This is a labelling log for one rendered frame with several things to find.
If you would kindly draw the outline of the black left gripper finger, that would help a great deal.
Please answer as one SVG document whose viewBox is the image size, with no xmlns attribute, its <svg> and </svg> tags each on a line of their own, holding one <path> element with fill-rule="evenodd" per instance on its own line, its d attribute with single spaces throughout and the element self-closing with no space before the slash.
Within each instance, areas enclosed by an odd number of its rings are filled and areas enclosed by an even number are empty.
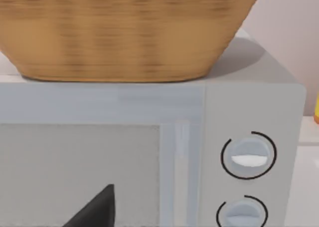
<svg viewBox="0 0 319 227">
<path fill-rule="evenodd" d="M 62 227 L 115 227 L 114 184 L 107 185 Z"/>
</svg>

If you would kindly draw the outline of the pale microwave door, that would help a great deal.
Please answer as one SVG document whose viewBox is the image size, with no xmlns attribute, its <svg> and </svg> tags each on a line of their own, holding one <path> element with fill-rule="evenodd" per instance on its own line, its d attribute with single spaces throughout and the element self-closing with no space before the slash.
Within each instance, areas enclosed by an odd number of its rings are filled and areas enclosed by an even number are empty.
<svg viewBox="0 0 319 227">
<path fill-rule="evenodd" d="M 59 227 L 108 184 L 118 227 L 195 226 L 204 94 L 0 83 L 0 227 Z"/>
</svg>

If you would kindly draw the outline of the pale round microwave knob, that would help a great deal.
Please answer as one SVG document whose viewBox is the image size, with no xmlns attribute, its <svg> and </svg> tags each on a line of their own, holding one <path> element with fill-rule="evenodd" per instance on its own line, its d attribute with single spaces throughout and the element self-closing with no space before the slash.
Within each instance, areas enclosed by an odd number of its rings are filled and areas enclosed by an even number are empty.
<svg viewBox="0 0 319 227">
<path fill-rule="evenodd" d="M 248 181 L 270 172 L 277 157 L 275 142 L 262 132 L 251 131 L 247 136 L 225 142 L 220 152 L 220 163 L 228 175 Z"/>
<path fill-rule="evenodd" d="M 215 214 L 218 227 L 265 227 L 268 218 L 266 205 L 250 195 L 233 202 L 223 202 Z"/>
</svg>

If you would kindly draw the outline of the woven wicker basket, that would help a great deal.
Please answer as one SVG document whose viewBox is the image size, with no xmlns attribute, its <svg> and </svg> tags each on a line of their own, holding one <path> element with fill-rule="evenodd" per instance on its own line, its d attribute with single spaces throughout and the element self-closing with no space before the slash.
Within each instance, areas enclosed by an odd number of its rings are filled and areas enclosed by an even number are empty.
<svg viewBox="0 0 319 227">
<path fill-rule="evenodd" d="M 256 0 L 0 0 L 0 52 L 27 78 L 206 76 Z"/>
</svg>

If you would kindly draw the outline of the pale microwave oven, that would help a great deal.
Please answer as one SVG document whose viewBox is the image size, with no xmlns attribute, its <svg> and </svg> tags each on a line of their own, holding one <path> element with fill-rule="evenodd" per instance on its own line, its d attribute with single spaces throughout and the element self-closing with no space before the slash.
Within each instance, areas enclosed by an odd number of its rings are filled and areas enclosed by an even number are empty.
<svg viewBox="0 0 319 227">
<path fill-rule="evenodd" d="M 0 53 L 0 83 L 31 82 L 39 81 L 23 78 Z M 306 89 L 243 31 L 236 34 L 207 77 L 180 83 L 205 89 L 197 224 L 186 227 L 218 227 L 218 207 L 244 195 L 257 197 L 266 205 L 269 218 L 265 227 L 283 225 Z M 268 135 L 277 146 L 278 157 L 266 175 L 239 180 L 223 170 L 220 152 L 227 140 L 251 131 Z"/>
</svg>

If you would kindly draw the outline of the yellow and orange object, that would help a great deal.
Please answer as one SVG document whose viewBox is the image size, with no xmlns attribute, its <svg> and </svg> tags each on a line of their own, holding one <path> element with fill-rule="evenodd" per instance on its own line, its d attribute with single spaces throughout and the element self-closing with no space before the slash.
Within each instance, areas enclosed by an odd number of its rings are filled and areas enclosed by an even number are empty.
<svg viewBox="0 0 319 227">
<path fill-rule="evenodd" d="M 315 104 L 313 117 L 314 117 L 314 121 L 319 125 L 319 93 L 317 94 L 317 97 L 316 97 L 316 104 Z"/>
</svg>

